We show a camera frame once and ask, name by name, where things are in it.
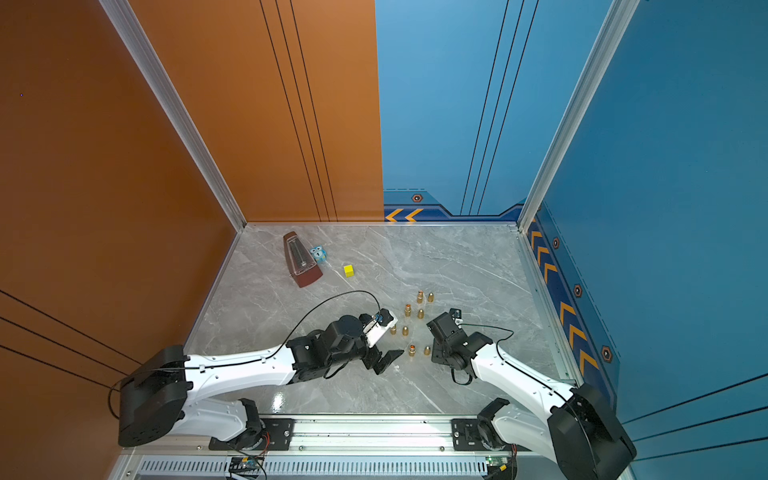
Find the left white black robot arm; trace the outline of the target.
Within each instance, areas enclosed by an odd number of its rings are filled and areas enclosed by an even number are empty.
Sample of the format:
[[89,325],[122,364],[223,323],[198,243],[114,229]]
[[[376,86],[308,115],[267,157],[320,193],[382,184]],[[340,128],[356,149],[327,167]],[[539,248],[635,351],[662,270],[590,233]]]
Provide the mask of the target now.
[[381,374],[402,354],[377,347],[397,322],[387,309],[344,315],[323,330],[240,354],[187,355],[179,345],[167,347],[121,380],[118,444],[136,447],[171,434],[254,446],[264,429],[254,401],[226,401],[224,395],[329,380],[356,360]]

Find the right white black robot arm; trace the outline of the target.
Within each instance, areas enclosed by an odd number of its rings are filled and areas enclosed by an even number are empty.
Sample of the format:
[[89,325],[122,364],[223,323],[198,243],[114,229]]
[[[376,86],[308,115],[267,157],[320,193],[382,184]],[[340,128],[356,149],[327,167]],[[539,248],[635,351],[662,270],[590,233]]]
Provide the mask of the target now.
[[433,362],[506,394],[477,414],[476,443],[522,446],[556,463],[567,479],[618,479],[635,459],[636,447],[598,389],[549,378],[479,332],[456,325],[430,331]]

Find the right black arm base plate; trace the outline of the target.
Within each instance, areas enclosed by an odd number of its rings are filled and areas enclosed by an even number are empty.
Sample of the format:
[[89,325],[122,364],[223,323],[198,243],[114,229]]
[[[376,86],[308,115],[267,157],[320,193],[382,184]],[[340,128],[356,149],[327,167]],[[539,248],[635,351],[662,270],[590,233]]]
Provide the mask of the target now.
[[457,452],[529,452],[523,446],[504,442],[489,421],[477,418],[452,419],[451,439]]

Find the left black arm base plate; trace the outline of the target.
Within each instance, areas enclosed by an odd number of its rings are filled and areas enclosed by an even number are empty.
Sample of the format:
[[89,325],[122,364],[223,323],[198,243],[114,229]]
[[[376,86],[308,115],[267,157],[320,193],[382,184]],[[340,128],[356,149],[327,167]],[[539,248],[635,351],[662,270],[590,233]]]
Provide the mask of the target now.
[[211,438],[208,449],[211,451],[287,451],[293,437],[295,420],[290,417],[266,418],[259,421],[258,427],[247,427],[234,439],[224,442]]

